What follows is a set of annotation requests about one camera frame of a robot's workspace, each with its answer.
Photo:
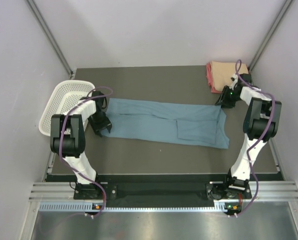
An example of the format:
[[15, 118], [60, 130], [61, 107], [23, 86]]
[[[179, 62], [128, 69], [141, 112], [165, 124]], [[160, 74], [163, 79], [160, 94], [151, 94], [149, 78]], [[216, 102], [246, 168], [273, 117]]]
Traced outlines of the folded pink t shirt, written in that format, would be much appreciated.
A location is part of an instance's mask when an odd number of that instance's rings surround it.
[[206, 78], [207, 78], [207, 81], [208, 81], [208, 86], [211, 88], [211, 93], [213, 93], [213, 94], [222, 93], [222, 91], [218, 91], [214, 88], [212, 68], [211, 68], [211, 63], [210, 62], [206, 64]]

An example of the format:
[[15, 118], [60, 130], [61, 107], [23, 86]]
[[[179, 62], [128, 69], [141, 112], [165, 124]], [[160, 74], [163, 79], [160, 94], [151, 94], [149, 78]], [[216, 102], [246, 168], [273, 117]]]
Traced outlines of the folded peach t shirt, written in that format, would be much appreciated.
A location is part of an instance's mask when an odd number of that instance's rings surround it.
[[214, 88], [222, 91], [225, 86], [232, 83], [231, 77], [236, 73], [234, 62], [211, 61]]

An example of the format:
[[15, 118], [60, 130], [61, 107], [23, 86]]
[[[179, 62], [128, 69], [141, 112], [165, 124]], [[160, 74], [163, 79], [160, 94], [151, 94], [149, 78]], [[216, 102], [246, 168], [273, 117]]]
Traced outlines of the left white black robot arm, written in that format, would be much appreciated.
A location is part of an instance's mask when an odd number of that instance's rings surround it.
[[104, 130], [111, 132], [112, 123], [104, 111], [108, 107], [107, 97], [95, 88], [68, 112], [51, 117], [51, 151], [58, 154], [59, 159], [75, 173], [75, 190], [85, 191], [91, 198], [102, 196], [105, 199], [106, 192], [97, 181], [98, 174], [85, 153], [84, 124], [88, 122], [99, 137]]

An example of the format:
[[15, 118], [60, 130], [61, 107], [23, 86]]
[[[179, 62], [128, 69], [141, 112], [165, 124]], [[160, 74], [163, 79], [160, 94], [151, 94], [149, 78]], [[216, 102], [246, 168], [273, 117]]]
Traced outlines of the white perforated plastic basket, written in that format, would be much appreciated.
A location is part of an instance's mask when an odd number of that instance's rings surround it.
[[51, 97], [42, 113], [38, 128], [45, 135], [50, 136], [51, 117], [71, 110], [82, 97], [95, 88], [94, 84], [83, 80], [65, 80], [53, 90]]

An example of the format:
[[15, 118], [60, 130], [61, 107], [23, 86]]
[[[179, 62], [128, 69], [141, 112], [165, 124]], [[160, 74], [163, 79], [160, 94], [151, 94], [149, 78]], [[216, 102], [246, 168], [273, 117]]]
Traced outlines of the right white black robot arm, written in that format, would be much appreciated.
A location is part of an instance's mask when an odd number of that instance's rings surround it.
[[233, 74], [232, 83], [225, 86], [216, 102], [231, 109], [237, 101], [248, 105], [243, 123], [244, 142], [236, 162], [229, 169], [223, 183], [207, 185], [208, 198], [213, 200], [250, 198], [249, 181], [254, 176], [253, 165], [262, 148], [278, 132], [282, 103], [252, 85], [250, 74]]

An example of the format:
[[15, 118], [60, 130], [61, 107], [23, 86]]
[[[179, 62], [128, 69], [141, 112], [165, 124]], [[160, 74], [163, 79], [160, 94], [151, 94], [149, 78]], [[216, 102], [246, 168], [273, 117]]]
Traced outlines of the blue t shirt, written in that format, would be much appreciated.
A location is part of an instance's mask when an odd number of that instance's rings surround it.
[[228, 149], [226, 114], [220, 106], [111, 98], [110, 138]]

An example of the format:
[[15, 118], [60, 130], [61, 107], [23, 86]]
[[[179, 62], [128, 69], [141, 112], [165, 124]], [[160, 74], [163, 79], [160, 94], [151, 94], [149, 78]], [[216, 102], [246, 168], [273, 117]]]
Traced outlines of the right aluminium corner post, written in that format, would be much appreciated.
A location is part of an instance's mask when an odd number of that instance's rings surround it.
[[272, 24], [269, 27], [269, 30], [265, 34], [263, 40], [261, 41], [254, 57], [251, 60], [251, 63], [249, 65], [249, 71], [252, 72], [252, 70], [256, 67], [257, 63], [259, 62], [260, 58], [262, 57], [263, 53], [265, 52], [266, 48], [268, 47], [270, 41], [273, 39], [276, 31], [282, 24], [285, 16], [287, 15], [288, 11], [291, 9], [294, 0], [285, 0], [283, 1], [283, 4], [278, 11], [277, 15], [275, 16]]

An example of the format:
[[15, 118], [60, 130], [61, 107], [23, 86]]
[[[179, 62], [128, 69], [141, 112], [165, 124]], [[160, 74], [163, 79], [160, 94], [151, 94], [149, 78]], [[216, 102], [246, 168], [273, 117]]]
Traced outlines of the aluminium corner post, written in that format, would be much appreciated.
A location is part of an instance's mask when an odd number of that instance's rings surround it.
[[53, 33], [51, 32], [46, 20], [44, 19], [40, 9], [38, 8], [36, 2], [34, 0], [25, 0], [25, 3], [29, 7], [30, 11], [32, 12], [33, 16], [35, 17], [37, 23], [39, 24], [42, 32], [46, 36], [48, 42], [50, 43], [52, 49], [54, 50], [55, 54], [57, 55], [58, 59], [60, 60], [62, 66], [71, 77], [73, 76], [73, 70], [71, 69], [68, 61], [66, 60], [60, 46], [58, 45]]
[[270, 41], [273, 39], [276, 31], [282, 24], [285, 16], [287, 15], [288, 11], [291, 9], [294, 0], [285, 0], [283, 1], [283, 4], [278, 11], [277, 15], [275, 16], [272, 24], [269, 27], [269, 30], [265, 34], [263, 40], [261, 41], [254, 57], [251, 60], [251, 63], [249, 65], [249, 71], [252, 72], [252, 70], [256, 67], [257, 63], [259, 62], [260, 58], [262, 57], [263, 53], [265, 52], [266, 48], [268, 47]]

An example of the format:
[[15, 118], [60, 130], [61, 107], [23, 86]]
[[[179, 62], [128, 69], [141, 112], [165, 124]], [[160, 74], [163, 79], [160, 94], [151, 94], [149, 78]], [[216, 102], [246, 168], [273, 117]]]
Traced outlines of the left aluminium corner post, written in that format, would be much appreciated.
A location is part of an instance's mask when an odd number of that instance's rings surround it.
[[53, 33], [51, 32], [46, 20], [44, 19], [40, 9], [38, 8], [36, 2], [34, 0], [25, 0], [25, 3], [29, 7], [30, 11], [32, 12], [33, 16], [35, 17], [37, 23], [39, 24], [42, 32], [46, 36], [48, 42], [50, 43], [52, 49], [54, 50], [55, 54], [57, 55], [58, 59], [60, 60], [62, 66], [71, 77], [73, 76], [73, 70], [71, 69], [68, 61], [66, 60], [60, 46], [58, 45]]

